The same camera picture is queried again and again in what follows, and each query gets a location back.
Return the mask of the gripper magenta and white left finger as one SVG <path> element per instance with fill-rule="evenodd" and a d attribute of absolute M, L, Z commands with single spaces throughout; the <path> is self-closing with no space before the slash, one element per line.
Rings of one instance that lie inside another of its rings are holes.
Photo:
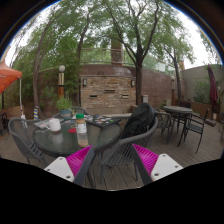
<path fill-rule="evenodd" d="M 89 172 L 89 166 L 93 157 L 94 148 L 90 145 L 75 152 L 67 158 L 58 157 L 45 168 L 45 171 L 73 182 L 78 186 L 82 186 L 85 177 L 88 177 L 90 184 L 93 185 Z"/>

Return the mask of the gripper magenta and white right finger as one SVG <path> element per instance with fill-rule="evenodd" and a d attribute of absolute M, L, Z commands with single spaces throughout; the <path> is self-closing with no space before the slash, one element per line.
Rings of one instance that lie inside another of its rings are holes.
<path fill-rule="evenodd" d="M 131 152 L 144 185 L 182 169 L 182 166 L 167 154 L 158 155 L 136 144 L 132 145 Z"/>

